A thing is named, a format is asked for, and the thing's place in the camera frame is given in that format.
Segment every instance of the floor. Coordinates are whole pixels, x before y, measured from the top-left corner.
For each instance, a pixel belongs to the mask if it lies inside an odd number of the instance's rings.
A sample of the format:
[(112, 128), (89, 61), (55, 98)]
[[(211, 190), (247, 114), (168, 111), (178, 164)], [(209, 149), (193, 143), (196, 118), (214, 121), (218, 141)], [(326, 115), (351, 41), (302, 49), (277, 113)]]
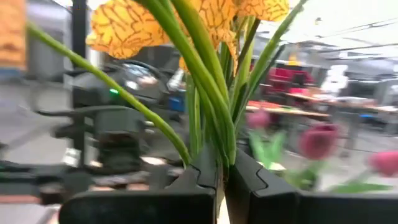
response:
[[(32, 84), (0, 85), (0, 141), (11, 146), (4, 154), (4, 158), (33, 164), (60, 162), (68, 142), (51, 137), (49, 131), (60, 123), (66, 123), (67, 120), (47, 118), (27, 110), (26, 99), (31, 88)], [(67, 93), (67, 90), (52, 86), (43, 92), (40, 106), (46, 110), (67, 109), (69, 101)], [(344, 120), (340, 123), (342, 127), (346, 126)], [(350, 158), (342, 160), (337, 156), (344, 150), (344, 140), (340, 140), (335, 155), (323, 170), (320, 188), (327, 189), (333, 184), (355, 176), (365, 170), (367, 159), (372, 153), (395, 150), (397, 144), (398, 139), (394, 137), (381, 136), (380, 133), (362, 128), (356, 141), (355, 151), (350, 151)], [(305, 165), (305, 161), (293, 154), (286, 154), (282, 164), (288, 169), (298, 169)], [(398, 179), (374, 177), (369, 181), (398, 186)]]

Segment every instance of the red object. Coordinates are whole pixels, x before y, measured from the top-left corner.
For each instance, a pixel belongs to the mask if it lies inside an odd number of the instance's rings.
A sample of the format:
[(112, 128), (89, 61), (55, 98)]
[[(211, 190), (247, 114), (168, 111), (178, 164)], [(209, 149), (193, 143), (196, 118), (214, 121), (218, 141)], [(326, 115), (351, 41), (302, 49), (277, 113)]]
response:
[(378, 152), (369, 158), (370, 166), (386, 177), (398, 173), (398, 151)]
[(269, 113), (266, 110), (257, 110), (254, 113), (246, 114), (246, 122), (251, 129), (262, 129), (270, 123)]
[(318, 124), (306, 130), (300, 139), (302, 154), (311, 160), (328, 157), (338, 137), (338, 128), (334, 124)]
[(286, 92), (287, 87), (295, 74), (304, 74), (305, 83), (313, 83), (313, 78), (308, 72), (296, 71), (283, 68), (272, 68), (269, 71), (269, 79), (266, 80), (271, 85), (270, 91)]
[(306, 88), (291, 88), (289, 90), (289, 93), (307, 95), (308, 89), (306, 89)]
[(276, 109), (279, 108), (280, 105), (276, 103), (270, 103), (270, 102), (260, 102), (260, 101), (254, 101), (254, 100), (249, 100), (248, 101), (248, 106), (254, 106), (256, 108), (268, 108), (268, 109)]

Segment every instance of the pink tulip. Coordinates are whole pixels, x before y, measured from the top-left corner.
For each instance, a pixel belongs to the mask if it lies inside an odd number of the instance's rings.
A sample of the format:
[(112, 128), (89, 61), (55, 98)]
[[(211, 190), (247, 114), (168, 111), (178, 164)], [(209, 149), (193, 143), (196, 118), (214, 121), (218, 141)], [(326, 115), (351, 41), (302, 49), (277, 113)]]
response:
[(266, 128), (270, 123), (269, 113), (265, 110), (257, 110), (246, 114), (246, 122), (251, 129)]
[(369, 158), (370, 166), (387, 177), (398, 173), (398, 151), (378, 152)]
[(306, 130), (300, 139), (302, 154), (311, 160), (322, 160), (329, 156), (338, 137), (334, 124), (319, 124)]

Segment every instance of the blurry background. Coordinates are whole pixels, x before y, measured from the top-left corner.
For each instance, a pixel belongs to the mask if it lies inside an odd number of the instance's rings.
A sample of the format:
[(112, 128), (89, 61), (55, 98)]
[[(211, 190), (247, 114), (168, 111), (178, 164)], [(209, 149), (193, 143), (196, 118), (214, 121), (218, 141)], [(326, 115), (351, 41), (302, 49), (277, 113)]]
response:
[[(95, 65), (109, 60), (108, 56), (90, 50), (82, 45), (73, 46), (73, 40), (84, 39), (90, 31), (89, 16), (102, 0), (88, 0), (87, 13), (72, 10), (72, 0), (28, 0), (29, 20), (38, 24), (48, 34), (74, 50), (84, 52), (85, 57)], [(297, 0), (291, 1), (291, 7)], [(348, 89), (345, 95), (375, 99), (379, 105), (390, 105), (392, 100), (387, 90), (397, 83), (398, 41), (396, 38), (398, 2), (395, 0), (322, 0), (309, 1), (304, 12), (283, 35), (280, 45), (286, 45), (278, 58), (276, 67), (284, 68), (294, 55), (297, 70), (311, 74), (314, 83), (320, 86), (327, 71), (333, 65), (346, 65)], [(80, 29), (72, 26), (79, 24)], [(256, 61), (279, 23), (261, 22), (254, 41), (253, 62)], [(67, 146), (64, 140), (51, 138), (46, 131), (59, 119), (44, 118), (24, 110), (25, 98), (29, 95), (29, 86), (37, 75), (51, 78), (52, 75), (72, 69), (69, 59), (62, 57), (38, 40), (28, 37), (28, 70), (23, 78), (2, 80), (0, 85), (1, 106), (0, 141), (15, 144), (17, 147), (7, 153), (8, 159), (16, 162), (53, 163), (59, 162)], [(159, 69), (176, 71), (179, 54), (172, 44), (145, 48), (134, 57)], [(390, 83), (381, 80), (392, 80)], [(52, 110), (69, 107), (70, 94), (62, 86), (68, 85), (68, 78), (54, 77), (52, 87), (40, 101), (45, 108)], [(380, 136), (366, 129), (358, 136), (354, 156), (349, 162), (336, 162), (350, 167), (353, 172), (364, 167), (369, 153), (396, 149), (396, 139)], [(287, 167), (299, 164), (295, 157), (286, 158)], [(329, 183), (335, 178), (347, 175), (342, 172), (330, 172)]]

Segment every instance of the wooden table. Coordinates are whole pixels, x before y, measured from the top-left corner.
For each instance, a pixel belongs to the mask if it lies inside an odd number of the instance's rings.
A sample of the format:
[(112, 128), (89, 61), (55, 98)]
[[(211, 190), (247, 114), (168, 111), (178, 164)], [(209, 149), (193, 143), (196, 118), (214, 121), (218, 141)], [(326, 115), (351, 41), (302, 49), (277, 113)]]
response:
[[(249, 110), (249, 111), (256, 111), (259, 109), (260, 108), (258, 108), (257, 106), (247, 106), (246, 107), (246, 110)], [(292, 108), (292, 109), (263, 108), (263, 109), (270, 113), (286, 114), (286, 115), (315, 116), (315, 117), (323, 117), (323, 118), (327, 118), (330, 116), (327, 113), (316, 113), (316, 112), (304, 111), (304, 110), (300, 110), (298, 108)]]
[(306, 95), (303, 95), (303, 94), (286, 93), (286, 95), (287, 95), (287, 96), (290, 96), (290, 97), (294, 97), (294, 98), (299, 98), (299, 99), (302, 99), (302, 100), (320, 101), (319, 98), (312, 97), (312, 96), (306, 96)]

